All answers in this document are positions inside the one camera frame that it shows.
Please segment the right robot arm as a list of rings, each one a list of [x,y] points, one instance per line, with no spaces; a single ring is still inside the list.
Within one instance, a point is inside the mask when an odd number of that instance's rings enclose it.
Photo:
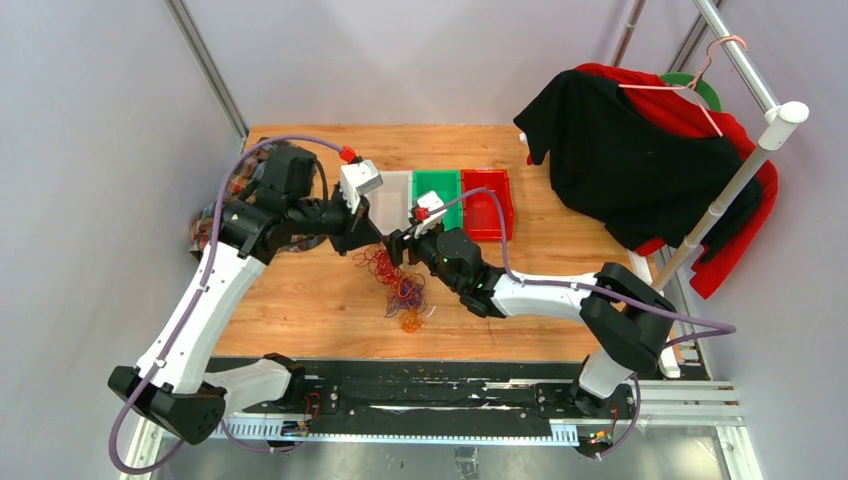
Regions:
[[[583,362],[563,400],[585,417],[608,408],[632,374],[658,367],[676,309],[623,265],[607,262],[580,276],[520,274],[484,261],[480,246],[459,228],[419,237],[397,230],[384,245],[393,265],[423,264],[478,317],[582,322],[599,348]]]

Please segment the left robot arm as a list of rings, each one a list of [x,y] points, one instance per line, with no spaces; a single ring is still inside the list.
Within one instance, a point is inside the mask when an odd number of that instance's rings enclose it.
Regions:
[[[221,334],[249,287],[297,237],[324,237],[344,255],[375,244],[366,193],[382,178],[370,160],[346,151],[340,180],[311,195],[324,176],[316,155],[291,143],[274,148],[262,174],[214,211],[201,265],[166,326],[133,366],[116,367],[109,388],[140,416],[197,445],[229,415],[270,401],[283,413],[306,400],[304,370],[280,354],[210,373]]]

